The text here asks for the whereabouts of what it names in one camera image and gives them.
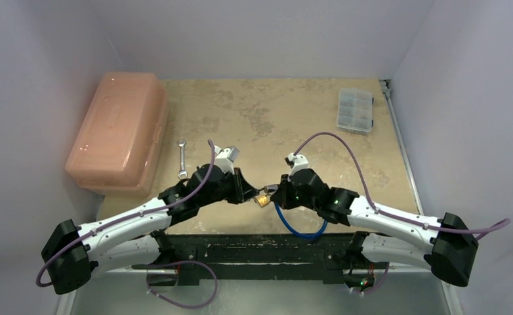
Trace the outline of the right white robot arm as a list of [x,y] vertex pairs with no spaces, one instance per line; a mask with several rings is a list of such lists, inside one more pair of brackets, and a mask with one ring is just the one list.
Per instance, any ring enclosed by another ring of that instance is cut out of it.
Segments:
[[451,285],[469,283],[479,244],[457,215],[427,217],[385,205],[375,209],[357,192],[328,186],[312,169],[283,175],[271,201],[282,209],[305,207],[333,224],[371,229],[363,242],[346,250],[353,266],[369,261],[409,264]]

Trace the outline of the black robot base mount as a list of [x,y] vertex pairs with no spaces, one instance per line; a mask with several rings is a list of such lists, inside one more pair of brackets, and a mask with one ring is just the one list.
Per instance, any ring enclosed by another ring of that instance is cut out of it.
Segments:
[[361,253],[367,232],[324,234],[305,240],[292,234],[155,234],[159,256],[151,269],[176,267],[179,285],[200,280],[294,280],[360,285],[365,271],[384,270]]

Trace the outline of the blue cable lock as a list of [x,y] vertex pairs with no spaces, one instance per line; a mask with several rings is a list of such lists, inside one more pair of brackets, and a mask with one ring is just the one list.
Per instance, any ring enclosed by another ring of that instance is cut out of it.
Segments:
[[292,210],[282,209],[275,201],[272,201],[272,194],[277,192],[276,184],[267,185],[263,192],[268,196],[271,204],[274,204],[276,212],[284,227],[292,235],[305,240],[316,240],[326,231],[328,223],[318,219],[315,215],[303,207],[296,207]]

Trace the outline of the brass padlock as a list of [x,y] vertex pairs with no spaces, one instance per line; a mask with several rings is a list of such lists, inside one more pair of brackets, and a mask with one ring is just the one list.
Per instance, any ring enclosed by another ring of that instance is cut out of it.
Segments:
[[271,202],[270,197],[271,197],[270,194],[261,194],[261,195],[256,196],[254,198],[254,201],[259,207],[263,208],[263,207],[266,207]]

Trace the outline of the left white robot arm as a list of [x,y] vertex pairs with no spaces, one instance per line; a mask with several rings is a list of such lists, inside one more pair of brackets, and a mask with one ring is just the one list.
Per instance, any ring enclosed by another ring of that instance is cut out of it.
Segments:
[[41,250],[45,264],[36,284],[51,286],[58,295],[74,291],[101,270],[101,256],[108,250],[191,219],[206,205],[220,201],[237,205],[259,192],[245,180],[240,168],[223,172],[216,165],[205,164],[149,202],[114,217],[81,226],[71,219],[62,221]]

